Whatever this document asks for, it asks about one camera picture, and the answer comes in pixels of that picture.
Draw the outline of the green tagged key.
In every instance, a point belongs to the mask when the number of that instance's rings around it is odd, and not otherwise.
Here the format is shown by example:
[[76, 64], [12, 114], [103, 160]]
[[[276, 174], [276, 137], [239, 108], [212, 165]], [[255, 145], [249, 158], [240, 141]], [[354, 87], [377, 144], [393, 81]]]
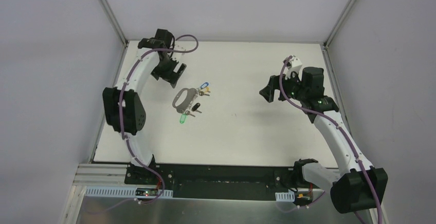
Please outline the green tagged key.
[[180, 124], [184, 124], [186, 122], [186, 120], [188, 119], [188, 117], [196, 117], [191, 111], [186, 110], [181, 114], [181, 117], [179, 119], [179, 123]]

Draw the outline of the metal keyring carabiner plate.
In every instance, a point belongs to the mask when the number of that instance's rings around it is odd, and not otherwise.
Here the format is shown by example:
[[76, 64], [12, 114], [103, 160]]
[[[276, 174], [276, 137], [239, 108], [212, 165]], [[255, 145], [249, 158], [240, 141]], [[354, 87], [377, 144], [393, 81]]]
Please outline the metal keyring carabiner plate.
[[184, 113], [198, 96], [196, 88], [182, 88], [174, 97], [172, 107], [180, 114]]

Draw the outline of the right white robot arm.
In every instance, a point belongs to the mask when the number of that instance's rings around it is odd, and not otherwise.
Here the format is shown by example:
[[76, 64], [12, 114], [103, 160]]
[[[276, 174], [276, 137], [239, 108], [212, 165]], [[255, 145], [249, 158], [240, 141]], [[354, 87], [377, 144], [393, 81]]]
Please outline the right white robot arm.
[[318, 186], [330, 195], [333, 206], [341, 214], [376, 209], [382, 218], [381, 204], [388, 175], [363, 155], [344, 127], [337, 104], [324, 93], [324, 70], [306, 67], [302, 74], [289, 70], [270, 76], [259, 94], [271, 103], [277, 90], [280, 101], [301, 103], [298, 108], [321, 133], [339, 170], [334, 173], [316, 159], [299, 159], [290, 175], [283, 177], [283, 183], [291, 188], [304, 188], [310, 183]]

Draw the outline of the black tagged key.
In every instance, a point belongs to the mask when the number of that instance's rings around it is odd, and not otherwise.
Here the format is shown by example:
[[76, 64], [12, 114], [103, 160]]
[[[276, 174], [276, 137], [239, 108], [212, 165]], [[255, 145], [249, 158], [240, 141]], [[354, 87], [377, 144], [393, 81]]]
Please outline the black tagged key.
[[202, 112], [199, 110], [200, 106], [201, 106], [200, 103], [195, 103], [195, 104], [192, 106], [191, 110], [192, 110], [193, 112], [197, 112], [197, 113], [200, 113], [200, 114], [201, 114]]

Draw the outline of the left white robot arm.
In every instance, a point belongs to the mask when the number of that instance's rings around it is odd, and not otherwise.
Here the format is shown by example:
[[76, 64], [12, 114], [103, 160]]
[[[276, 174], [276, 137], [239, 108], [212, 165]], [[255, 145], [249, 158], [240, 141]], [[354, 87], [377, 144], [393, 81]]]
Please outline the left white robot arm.
[[133, 65], [114, 87], [106, 87], [102, 93], [106, 123], [126, 144], [130, 163], [141, 167], [137, 178], [144, 185], [153, 184], [157, 172], [149, 166], [154, 156], [144, 141], [147, 114], [140, 93], [149, 77], [176, 87], [186, 65], [172, 56], [182, 52], [175, 48], [175, 42], [175, 36], [166, 29], [157, 29], [154, 37], [143, 38], [138, 43]]

